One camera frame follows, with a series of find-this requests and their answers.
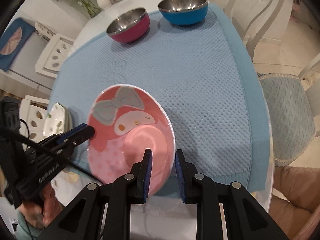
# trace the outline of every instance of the light blue tablecloth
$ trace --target light blue tablecloth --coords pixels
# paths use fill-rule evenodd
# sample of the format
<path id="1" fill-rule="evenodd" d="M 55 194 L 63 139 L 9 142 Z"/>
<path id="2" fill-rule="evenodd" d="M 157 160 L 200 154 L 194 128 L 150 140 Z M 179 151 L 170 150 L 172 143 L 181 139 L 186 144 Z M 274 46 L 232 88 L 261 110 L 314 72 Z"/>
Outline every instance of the light blue tablecloth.
<path id="1" fill-rule="evenodd" d="M 127 83 L 148 91 L 168 114 L 186 160 L 216 182 L 264 189 L 270 138 L 262 89 L 231 21 L 214 4 L 194 26 L 173 26 L 159 12 L 138 41 L 120 44 L 105 33 L 63 64 L 50 106 L 59 102 L 78 125 L 98 94 Z M 89 169 L 86 144 L 73 160 Z M 164 187 L 176 192 L 176 179 Z"/>

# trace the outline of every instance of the black cable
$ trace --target black cable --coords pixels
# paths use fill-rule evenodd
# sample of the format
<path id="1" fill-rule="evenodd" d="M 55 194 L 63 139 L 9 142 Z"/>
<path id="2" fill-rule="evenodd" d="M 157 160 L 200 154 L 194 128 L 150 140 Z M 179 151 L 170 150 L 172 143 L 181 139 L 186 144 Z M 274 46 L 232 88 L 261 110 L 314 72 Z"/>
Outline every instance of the black cable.
<path id="1" fill-rule="evenodd" d="M 20 120 L 20 122 L 22 122 L 22 123 L 24 123 L 25 124 L 25 126 L 26 126 L 26 128 L 27 128 L 27 131 L 28 131 L 28 139 L 30 139 L 30 130 L 29 130 L 29 127 L 28 127 L 28 125 L 27 125 L 27 123 L 26 123 L 26 121 L 25 120 L 23 120 L 23 119 L 19 119 Z"/>
<path id="2" fill-rule="evenodd" d="M 100 182 L 102 185 L 104 184 L 99 178 L 97 178 L 96 176 L 92 175 L 90 172 L 87 172 L 86 170 L 82 169 L 81 167 L 79 167 L 76 164 L 73 164 L 71 161 L 69 161 L 68 159 L 65 159 L 59 155 L 57 155 L 56 153 L 51 152 L 49 149 L 39 145 L 38 143 L 35 143 L 34 141 L 31 141 L 30 139 L 24 137 L 21 134 L 18 134 L 8 128 L 5 128 L 3 126 L 0 126 L 0 135 L 3 136 L 4 138 L 7 139 L 14 139 L 20 143 L 24 143 L 28 146 L 31 146 L 32 148 L 34 148 L 35 150 L 42 152 L 44 154 L 47 154 L 49 156 L 51 156 L 52 158 L 56 159 L 57 161 L 64 163 L 66 165 L 69 165 L 75 169 L 77 169 L 78 171 L 81 171 L 82 173 L 88 175 L 89 177 L 95 179 L 96 181 Z"/>
<path id="3" fill-rule="evenodd" d="M 30 236 L 31 236 L 31 239 L 33 240 L 33 235 L 31 234 L 31 231 L 30 231 L 30 228 L 29 228 L 28 222 L 27 222 L 27 220 L 26 220 L 25 216 L 24 216 L 24 215 L 22 215 L 22 216 L 23 216 L 24 221 L 25 221 L 25 223 L 26 223 L 26 225 L 27 225 L 27 228 L 28 228 L 29 234 L 30 234 Z"/>
<path id="4" fill-rule="evenodd" d="M 104 233 L 104 229 L 103 229 L 103 231 L 101 232 L 101 234 L 100 234 L 100 236 L 99 236 L 98 240 L 100 240 L 100 239 L 103 237 L 103 233 Z"/>

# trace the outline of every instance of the pink bowl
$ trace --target pink bowl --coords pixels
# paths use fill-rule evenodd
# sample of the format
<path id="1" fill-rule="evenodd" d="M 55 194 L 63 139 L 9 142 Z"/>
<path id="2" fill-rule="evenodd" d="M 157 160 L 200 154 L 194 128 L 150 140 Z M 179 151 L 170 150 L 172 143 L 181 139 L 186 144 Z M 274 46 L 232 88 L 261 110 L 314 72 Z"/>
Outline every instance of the pink bowl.
<path id="1" fill-rule="evenodd" d="M 104 183 L 129 173 L 145 149 L 151 149 L 149 195 L 164 185 L 173 166 L 175 138 L 168 116 L 149 93 L 131 85 L 111 86 L 93 103 L 87 124 L 95 129 L 88 148 L 90 170 Z"/>
<path id="2" fill-rule="evenodd" d="M 136 8 L 118 16 L 107 28 L 107 34 L 118 42 L 140 38 L 149 28 L 150 18 L 145 8 Z"/>

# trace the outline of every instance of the cartoon character print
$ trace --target cartoon character print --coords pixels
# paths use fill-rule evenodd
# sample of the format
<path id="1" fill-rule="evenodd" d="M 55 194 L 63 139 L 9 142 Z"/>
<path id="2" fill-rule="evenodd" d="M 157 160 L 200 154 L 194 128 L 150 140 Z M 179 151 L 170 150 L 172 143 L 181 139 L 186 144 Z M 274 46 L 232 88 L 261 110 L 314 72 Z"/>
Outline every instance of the cartoon character print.
<path id="1" fill-rule="evenodd" d="M 159 115 L 156 112 L 159 110 L 152 107 L 152 103 L 148 95 L 132 87 L 116 86 L 102 94 L 88 120 L 97 138 L 92 146 L 99 152 L 105 151 L 107 140 L 125 136 L 143 124 L 156 124 L 153 116 Z"/>

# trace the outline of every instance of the blue bowl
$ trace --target blue bowl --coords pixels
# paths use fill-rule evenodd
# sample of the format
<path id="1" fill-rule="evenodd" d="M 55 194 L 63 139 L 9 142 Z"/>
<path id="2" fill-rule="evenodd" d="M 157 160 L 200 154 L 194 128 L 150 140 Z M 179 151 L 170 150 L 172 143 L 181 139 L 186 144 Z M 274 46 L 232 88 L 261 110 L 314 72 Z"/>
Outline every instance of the blue bowl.
<path id="1" fill-rule="evenodd" d="M 202 21 L 208 12 L 207 0 L 163 0 L 158 4 L 163 17 L 172 24 L 191 25 Z"/>

